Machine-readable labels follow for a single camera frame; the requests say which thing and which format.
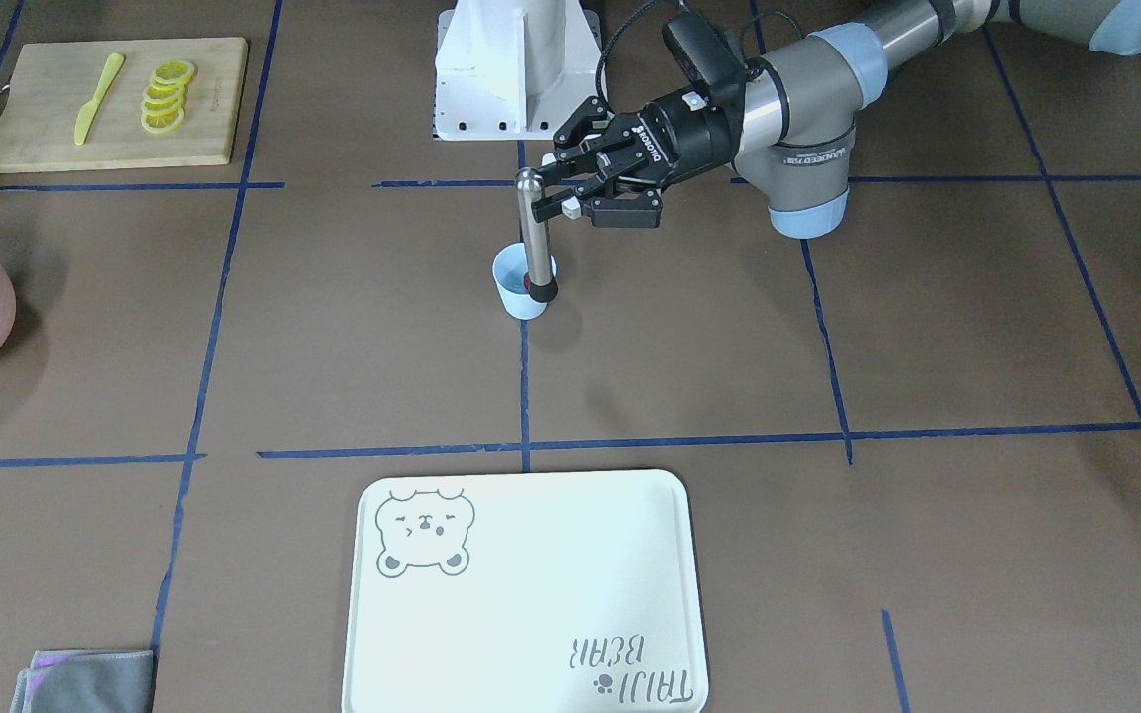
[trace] knife blade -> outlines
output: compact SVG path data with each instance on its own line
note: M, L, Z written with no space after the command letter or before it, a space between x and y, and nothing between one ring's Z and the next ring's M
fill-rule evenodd
M108 87L113 86L113 80L116 79L116 73L122 71L123 63L126 63L126 56L116 52L108 55L108 59L104 60L104 72L100 72L99 84L95 86L95 96L91 96L91 100L82 104L82 108L78 110L78 122L73 125L73 144L81 146L87 143L87 135L91 131L95 113L99 112L104 95L108 94Z

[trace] folded towel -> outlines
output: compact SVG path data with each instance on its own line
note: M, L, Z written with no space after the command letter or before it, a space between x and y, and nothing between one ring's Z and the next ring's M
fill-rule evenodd
M148 713L151 705L151 650L49 649L19 672L11 713Z

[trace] bear drawing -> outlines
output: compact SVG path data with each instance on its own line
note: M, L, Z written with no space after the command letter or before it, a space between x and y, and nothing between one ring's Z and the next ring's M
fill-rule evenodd
M448 497L440 492L390 493L377 509L381 532L378 572L398 577L408 567L438 567L455 576L469 566L466 537L475 522L475 504L463 492Z

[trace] cutting board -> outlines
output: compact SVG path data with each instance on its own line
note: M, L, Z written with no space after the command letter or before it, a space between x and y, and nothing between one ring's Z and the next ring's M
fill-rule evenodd
M24 46L0 116L0 175L230 162L245 50L241 37ZM126 64L104 96L87 143L75 146L78 110L95 94L104 59L113 52L124 55ZM196 76L187 86L183 124L151 135L139 125L139 104L153 68L169 59L196 64Z

